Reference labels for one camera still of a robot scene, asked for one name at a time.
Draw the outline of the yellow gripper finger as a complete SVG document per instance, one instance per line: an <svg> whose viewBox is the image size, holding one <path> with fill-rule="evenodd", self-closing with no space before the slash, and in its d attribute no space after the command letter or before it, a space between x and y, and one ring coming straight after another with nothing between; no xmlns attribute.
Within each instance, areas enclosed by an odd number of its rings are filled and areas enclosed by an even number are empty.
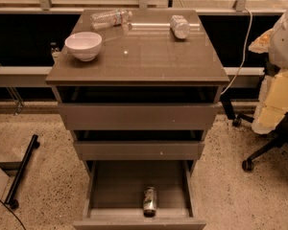
<svg viewBox="0 0 288 230"><path fill-rule="evenodd" d="M276 129L288 112L288 70L281 70L275 76L266 76L261 83L252 130L267 134Z"/></svg>
<svg viewBox="0 0 288 230"><path fill-rule="evenodd" d="M257 54L267 53L270 45L270 37L272 32L273 30L269 29L265 33L260 35L255 41L250 44L249 50Z"/></svg>

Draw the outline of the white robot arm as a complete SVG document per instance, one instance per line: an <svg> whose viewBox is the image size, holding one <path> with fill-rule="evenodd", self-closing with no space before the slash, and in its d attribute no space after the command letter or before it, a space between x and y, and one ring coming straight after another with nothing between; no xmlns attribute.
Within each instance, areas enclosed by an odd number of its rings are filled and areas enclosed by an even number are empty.
<svg viewBox="0 0 288 230"><path fill-rule="evenodd" d="M269 62L279 68L273 77L264 77L252 121L255 133L267 134L288 112L288 10L272 29L251 43L249 50L258 54L267 53Z"/></svg>

